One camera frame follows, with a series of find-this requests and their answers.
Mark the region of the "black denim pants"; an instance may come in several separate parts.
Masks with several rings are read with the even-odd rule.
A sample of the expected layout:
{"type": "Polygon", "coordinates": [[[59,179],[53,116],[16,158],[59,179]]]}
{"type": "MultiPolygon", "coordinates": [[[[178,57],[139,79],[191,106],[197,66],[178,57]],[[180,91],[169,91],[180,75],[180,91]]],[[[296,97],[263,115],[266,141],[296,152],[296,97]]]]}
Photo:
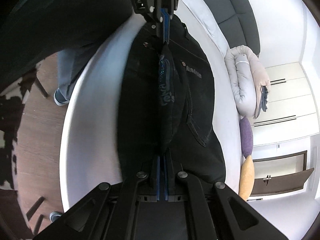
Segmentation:
{"type": "Polygon", "coordinates": [[[149,172],[163,155],[207,184],[224,181],[225,161],[213,129],[214,77],[199,43],[178,17],[163,44],[146,23],[128,54],[118,107],[121,175],[149,172]]]}

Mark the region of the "white pillow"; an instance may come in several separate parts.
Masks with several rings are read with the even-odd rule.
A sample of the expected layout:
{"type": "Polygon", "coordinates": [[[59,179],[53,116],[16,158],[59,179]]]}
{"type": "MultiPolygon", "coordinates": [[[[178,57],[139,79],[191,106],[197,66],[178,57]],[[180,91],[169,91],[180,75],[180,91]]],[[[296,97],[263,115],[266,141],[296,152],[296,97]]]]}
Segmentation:
{"type": "Polygon", "coordinates": [[[226,56],[229,44],[223,35],[213,13],[204,0],[181,0],[204,28],[207,35],[215,43],[223,57],[226,56]]]}

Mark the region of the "yellow cushion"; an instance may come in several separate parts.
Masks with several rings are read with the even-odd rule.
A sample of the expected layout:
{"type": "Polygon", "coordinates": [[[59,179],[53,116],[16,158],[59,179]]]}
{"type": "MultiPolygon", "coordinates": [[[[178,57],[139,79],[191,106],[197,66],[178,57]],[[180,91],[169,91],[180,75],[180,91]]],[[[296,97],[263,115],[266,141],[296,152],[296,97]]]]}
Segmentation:
{"type": "Polygon", "coordinates": [[[249,155],[241,166],[239,181],[239,196],[244,200],[248,200],[254,187],[255,171],[252,156],[249,155]]]}

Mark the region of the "dark grey upholstered headboard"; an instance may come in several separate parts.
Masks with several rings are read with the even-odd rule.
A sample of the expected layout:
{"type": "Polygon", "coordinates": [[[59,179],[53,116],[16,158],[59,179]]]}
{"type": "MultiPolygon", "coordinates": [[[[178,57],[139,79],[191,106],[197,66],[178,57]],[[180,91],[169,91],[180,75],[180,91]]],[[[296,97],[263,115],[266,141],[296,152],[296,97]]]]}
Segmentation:
{"type": "Polygon", "coordinates": [[[248,46],[255,55],[260,54],[257,22],[249,0],[221,0],[222,16],[218,25],[230,48],[248,46]]]}

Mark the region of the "purple cushion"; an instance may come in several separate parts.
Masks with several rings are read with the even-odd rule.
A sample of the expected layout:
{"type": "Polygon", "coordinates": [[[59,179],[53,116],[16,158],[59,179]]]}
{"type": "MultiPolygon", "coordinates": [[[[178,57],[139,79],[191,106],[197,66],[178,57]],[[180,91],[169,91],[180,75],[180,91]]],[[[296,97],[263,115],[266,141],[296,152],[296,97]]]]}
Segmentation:
{"type": "Polygon", "coordinates": [[[242,155],[247,158],[253,151],[253,132],[246,116],[240,120],[240,139],[242,155]]]}

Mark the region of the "folded beige white duvet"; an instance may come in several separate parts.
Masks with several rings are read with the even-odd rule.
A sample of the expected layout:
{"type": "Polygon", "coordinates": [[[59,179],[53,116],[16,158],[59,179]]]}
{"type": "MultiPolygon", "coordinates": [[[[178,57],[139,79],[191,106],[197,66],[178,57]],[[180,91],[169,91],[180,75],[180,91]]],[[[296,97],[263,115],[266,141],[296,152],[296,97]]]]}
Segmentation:
{"type": "Polygon", "coordinates": [[[251,48],[241,45],[228,49],[225,64],[238,113],[257,119],[261,87],[271,90],[269,75],[251,48]]]}

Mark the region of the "operator leg in jeans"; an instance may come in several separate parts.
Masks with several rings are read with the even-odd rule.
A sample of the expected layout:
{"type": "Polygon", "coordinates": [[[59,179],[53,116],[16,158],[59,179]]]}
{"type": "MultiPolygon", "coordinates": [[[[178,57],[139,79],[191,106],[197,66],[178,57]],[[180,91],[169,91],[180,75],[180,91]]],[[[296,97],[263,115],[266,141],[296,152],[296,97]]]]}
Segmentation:
{"type": "Polygon", "coordinates": [[[130,0],[1,0],[1,105],[21,103],[13,86],[54,53],[55,99],[67,103],[84,66],[131,15],[130,0]]]}

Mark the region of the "folded blue denim cloth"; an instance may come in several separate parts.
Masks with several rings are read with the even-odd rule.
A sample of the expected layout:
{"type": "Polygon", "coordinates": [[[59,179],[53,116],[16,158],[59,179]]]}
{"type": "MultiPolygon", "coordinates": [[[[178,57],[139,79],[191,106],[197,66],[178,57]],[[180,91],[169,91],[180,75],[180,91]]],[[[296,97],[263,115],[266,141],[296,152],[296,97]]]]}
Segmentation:
{"type": "Polygon", "coordinates": [[[261,87],[261,98],[259,103],[259,111],[258,114],[260,114],[261,111],[266,112],[267,111],[267,97],[268,97],[268,90],[266,86],[261,87]]]}

